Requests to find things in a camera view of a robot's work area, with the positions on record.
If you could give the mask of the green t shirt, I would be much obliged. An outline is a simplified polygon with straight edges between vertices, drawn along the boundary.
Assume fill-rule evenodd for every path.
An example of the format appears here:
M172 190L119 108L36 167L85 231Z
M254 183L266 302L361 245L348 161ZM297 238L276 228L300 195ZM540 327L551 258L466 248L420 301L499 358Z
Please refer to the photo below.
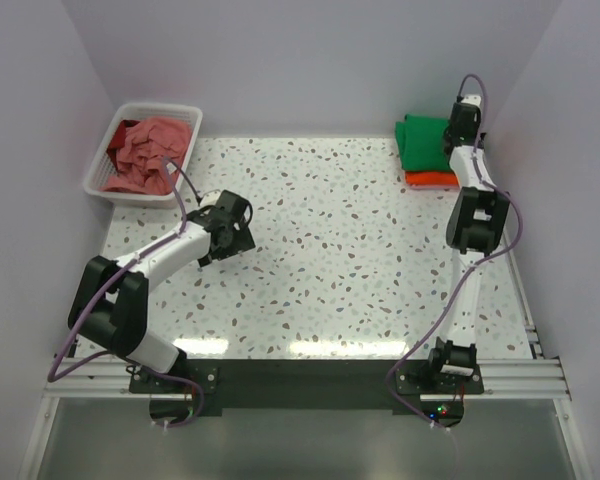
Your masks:
M444 118L406 115L395 123L394 135L402 168L407 172L451 173L444 153Z

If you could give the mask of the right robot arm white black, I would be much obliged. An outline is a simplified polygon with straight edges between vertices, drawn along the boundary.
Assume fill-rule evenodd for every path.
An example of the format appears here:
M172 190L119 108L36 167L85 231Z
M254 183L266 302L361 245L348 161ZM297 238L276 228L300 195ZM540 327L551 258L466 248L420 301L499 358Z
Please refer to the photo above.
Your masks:
M457 96L443 132L444 153L460 190L446 228L454 290L428 358L436 386L479 380L476 320L482 274L477 263L498 249L509 210L506 197L489 186L481 120L482 98Z

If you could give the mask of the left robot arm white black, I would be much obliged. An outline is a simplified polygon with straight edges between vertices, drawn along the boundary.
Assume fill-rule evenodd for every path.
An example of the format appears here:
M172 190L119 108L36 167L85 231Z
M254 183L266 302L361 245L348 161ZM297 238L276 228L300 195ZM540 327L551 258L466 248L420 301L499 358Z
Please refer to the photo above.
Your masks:
M213 191L185 214L183 223L146 247L117 259L92 258L69 313L71 334L148 370L187 378L184 351L149 328L149 296L191 263L205 267L253 249L252 217L247 199Z

